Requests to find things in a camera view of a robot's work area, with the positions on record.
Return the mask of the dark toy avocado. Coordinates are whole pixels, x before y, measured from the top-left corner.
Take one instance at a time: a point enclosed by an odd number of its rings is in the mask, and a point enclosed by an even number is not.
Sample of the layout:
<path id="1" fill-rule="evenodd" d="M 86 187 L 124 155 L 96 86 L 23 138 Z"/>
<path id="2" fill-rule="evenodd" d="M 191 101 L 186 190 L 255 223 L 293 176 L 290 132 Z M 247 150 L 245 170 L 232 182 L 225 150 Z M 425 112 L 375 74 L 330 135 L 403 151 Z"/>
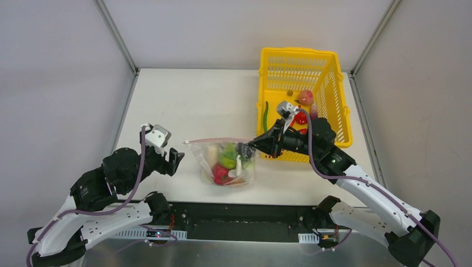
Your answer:
<path id="1" fill-rule="evenodd" d="M 251 160 L 256 153 L 256 149 L 245 142 L 239 142 L 237 144 L 237 151 L 241 158 L 245 160 Z"/>

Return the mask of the white toy radish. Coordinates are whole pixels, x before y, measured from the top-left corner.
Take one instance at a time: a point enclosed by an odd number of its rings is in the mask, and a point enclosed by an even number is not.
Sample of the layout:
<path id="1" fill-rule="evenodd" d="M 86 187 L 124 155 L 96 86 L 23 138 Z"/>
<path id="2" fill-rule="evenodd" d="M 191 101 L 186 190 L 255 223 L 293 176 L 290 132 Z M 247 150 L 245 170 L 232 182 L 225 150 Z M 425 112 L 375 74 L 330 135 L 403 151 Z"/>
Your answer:
<path id="1" fill-rule="evenodd" d="M 236 167 L 235 169 L 230 170 L 228 172 L 228 176 L 230 178 L 236 179 L 236 178 L 241 177 L 241 175 L 242 175 L 242 161 L 241 161 L 240 155 L 238 155 L 236 158 Z"/>

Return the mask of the clear pink zip top bag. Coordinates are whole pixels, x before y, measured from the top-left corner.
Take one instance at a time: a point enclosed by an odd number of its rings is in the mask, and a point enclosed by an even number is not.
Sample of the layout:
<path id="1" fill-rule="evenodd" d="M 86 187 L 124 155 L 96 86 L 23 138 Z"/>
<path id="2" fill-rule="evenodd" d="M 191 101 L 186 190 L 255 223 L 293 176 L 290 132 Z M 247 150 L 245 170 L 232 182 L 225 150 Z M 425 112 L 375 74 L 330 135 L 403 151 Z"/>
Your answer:
<path id="1" fill-rule="evenodd" d="M 187 140 L 200 176 L 215 186 L 238 187 L 255 180 L 256 149 L 249 140 L 231 137 Z"/>

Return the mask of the green toy apple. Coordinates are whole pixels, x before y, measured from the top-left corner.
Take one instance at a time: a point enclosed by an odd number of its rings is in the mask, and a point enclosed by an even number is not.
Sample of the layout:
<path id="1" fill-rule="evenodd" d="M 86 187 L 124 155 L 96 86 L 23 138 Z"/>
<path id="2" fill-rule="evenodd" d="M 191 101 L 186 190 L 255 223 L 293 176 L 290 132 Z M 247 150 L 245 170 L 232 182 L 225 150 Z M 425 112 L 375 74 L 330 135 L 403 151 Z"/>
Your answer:
<path id="1" fill-rule="evenodd" d="M 219 163 L 226 169 L 233 170 L 236 167 L 236 158 L 238 156 L 234 143 L 227 143 L 218 156 Z"/>

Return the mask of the red toy bell pepper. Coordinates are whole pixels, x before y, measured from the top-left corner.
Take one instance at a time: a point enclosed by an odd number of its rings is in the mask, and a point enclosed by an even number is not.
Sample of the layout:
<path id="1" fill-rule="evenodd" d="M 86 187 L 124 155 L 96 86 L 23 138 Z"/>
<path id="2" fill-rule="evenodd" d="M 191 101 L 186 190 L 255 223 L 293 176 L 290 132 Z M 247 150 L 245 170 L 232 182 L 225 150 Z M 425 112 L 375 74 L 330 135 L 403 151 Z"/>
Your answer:
<path id="1" fill-rule="evenodd" d="M 225 185 L 230 182 L 230 177 L 228 176 L 229 170 L 226 169 L 221 164 L 216 164 L 212 169 L 213 183 L 216 185 Z"/>

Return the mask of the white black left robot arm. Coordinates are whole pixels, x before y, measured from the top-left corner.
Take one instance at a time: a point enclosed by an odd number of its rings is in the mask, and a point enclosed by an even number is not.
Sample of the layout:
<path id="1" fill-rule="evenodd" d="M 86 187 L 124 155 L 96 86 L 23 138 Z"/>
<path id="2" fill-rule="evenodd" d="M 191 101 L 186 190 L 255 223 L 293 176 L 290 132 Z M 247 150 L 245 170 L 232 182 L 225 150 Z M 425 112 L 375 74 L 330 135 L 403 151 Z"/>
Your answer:
<path id="1" fill-rule="evenodd" d="M 83 257 L 95 244 L 130 227 L 163 225 L 170 206 L 162 193 L 148 193 L 131 205 L 139 184 L 153 172 L 173 176 L 184 158 L 176 149 L 160 154 L 144 146 L 140 154 L 121 148 L 101 166 L 84 173 L 71 187 L 53 219 L 28 230 L 32 245 L 27 266 L 63 266 Z"/>

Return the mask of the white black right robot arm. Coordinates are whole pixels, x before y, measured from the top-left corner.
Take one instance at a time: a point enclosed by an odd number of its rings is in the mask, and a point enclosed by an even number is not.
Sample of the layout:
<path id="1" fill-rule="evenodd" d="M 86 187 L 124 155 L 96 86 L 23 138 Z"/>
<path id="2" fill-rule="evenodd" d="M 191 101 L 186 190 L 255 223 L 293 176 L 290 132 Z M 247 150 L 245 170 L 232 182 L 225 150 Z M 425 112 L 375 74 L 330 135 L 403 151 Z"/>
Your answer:
<path id="1" fill-rule="evenodd" d="M 313 119 L 305 134 L 285 129 L 284 124 L 283 119 L 277 119 L 249 146 L 273 158 L 283 150 L 307 155 L 320 177 L 346 190 L 370 209 L 357 210 L 330 196 L 320 203 L 317 223 L 323 228 L 333 224 L 351 228 L 385 246 L 402 265 L 419 266 L 437 242 L 440 217 L 431 210 L 421 211 L 407 204 L 371 178 L 335 145 L 336 133 L 326 118 Z"/>

